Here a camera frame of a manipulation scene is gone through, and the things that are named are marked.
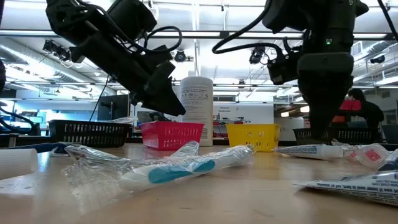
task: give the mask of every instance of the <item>toothpaste tube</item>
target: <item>toothpaste tube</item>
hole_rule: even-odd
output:
[[[275,149],[275,152],[289,156],[323,160],[343,157],[343,150],[340,146],[327,146],[325,144],[283,147]]]
[[[379,171],[398,170],[398,149],[390,154],[379,166]]]
[[[295,184],[398,206],[398,170]]]

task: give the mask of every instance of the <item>plastic basket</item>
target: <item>plastic basket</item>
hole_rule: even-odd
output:
[[[126,142],[130,124],[89,121],[49,121],[54,141],[80,142],[90,147],[120,147]]]
[[[227,124],[229,146],[252,144],[255,151],[272,152],[278,146],[278,124]]]
[[[142,142],[158,150],[178,150],[189,141],[200,142],[204,124],[154,121],[141,124]]]
[[[372,144],[379,137],[377,128],[347,128],[331,127],[320,139],[314,139],[310,128],[293,129],[298,145],[304,144],[328,144],[336,139],[339,142],[350,145]]]

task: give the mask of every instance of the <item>white cylinder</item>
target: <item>white cylinder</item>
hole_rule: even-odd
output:
[[[213,145],[213,81],[205,77],[181,80],[181,104],[187,113],[182,122],[205,124],[200,146]]]
[[[0,180],[36,172],[36,149],[0,149]]]

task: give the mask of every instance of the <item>computer monitor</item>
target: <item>computer monitor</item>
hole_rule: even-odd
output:
[[[98,121],[130,116],[129,95],[102,96],[98,102]]]

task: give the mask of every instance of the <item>packaging with blue text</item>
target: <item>packaging with blue text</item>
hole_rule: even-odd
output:
[[[398,206],[398,170],[295,184]]]

